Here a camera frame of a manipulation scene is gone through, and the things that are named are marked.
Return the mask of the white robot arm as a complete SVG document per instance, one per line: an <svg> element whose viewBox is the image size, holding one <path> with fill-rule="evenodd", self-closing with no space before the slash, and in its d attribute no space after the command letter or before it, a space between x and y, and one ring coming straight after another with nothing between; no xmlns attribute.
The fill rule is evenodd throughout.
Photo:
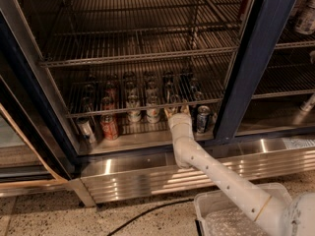
<svg viewBox="0 0 315 236"><path fill-rule="evenodd" d="M164 113L175 161L180 168L201 170L270 236L314 236L315 193L303 193L287 205L210 156L195 141L186 104L176 110L165 107Z"/></svg>

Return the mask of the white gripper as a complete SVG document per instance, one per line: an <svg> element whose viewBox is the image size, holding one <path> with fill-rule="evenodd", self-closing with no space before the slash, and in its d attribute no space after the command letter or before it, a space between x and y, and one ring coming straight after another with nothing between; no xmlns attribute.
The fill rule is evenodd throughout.
<svg viewBox="0 0 315 236"><path fill-rule="evenodd" d="M176 108L164 108L164 114L168 119L168 126L171 132L172 140L174 142L179 138L194 138L192 120L189 116L189 106L187 104L182 105L180 112L181 113L177 113Z"/></svg>

